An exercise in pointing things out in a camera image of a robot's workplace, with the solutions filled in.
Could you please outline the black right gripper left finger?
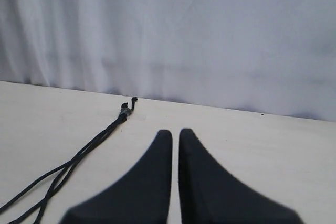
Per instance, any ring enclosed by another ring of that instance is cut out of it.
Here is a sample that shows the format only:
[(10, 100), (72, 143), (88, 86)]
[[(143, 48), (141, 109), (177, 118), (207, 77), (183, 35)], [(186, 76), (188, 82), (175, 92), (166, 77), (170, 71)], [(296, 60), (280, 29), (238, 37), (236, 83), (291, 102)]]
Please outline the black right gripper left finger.
[(113, 185), (70, 208), (61, 223), (167, 223), (173, 137), (159, 130), (137, 163)]

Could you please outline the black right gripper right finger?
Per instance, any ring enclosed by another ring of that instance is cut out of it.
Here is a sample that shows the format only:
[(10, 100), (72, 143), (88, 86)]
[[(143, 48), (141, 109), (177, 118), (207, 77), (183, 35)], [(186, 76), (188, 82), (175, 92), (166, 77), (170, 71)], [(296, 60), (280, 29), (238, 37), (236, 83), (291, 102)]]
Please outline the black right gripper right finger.
[(192, 129), (178, 149), (182, 223), (302, 223), (292, 209), (242, 183), (222, 167)]

